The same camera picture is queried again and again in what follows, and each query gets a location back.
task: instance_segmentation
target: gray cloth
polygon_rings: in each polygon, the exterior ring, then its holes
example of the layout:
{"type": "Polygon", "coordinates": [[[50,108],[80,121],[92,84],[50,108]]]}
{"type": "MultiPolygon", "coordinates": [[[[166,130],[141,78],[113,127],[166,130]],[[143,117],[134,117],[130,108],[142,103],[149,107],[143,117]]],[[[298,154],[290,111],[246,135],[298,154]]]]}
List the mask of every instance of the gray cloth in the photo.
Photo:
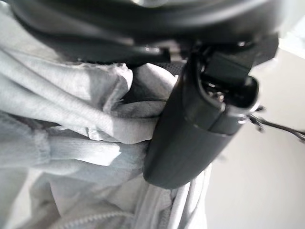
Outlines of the gray cloth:
{"type": "Polygon", "coordinates": [[[209,170],[178,190],[141,174],[169,72],[66,62],[1,1],[0,31],[0,228],[206,227],[209,170]]]}

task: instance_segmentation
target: black plastic part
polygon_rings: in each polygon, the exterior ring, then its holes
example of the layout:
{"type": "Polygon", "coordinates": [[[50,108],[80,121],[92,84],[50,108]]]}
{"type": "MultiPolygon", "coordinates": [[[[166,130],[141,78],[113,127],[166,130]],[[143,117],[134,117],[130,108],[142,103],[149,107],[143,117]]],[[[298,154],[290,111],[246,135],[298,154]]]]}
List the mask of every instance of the black plastic part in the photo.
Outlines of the black plastic part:
{"type": "Polygon", "coordinates": [[[74,59],[91,62],[164,62],[178,46],[258,41],[278,30],[284,0],[217,0],[143,8],[113,0],[11,0],[33,34],[74,59]],[[162,45],[160,42],[173,42],[162,45]]]}
{"type": "Polygon", "coordinates": [[[199,175],[232,138],[187,120],[182,102],[183,78],[167,102],[144,161],[144,179],[167,189],[178,188],[199,175]]]}

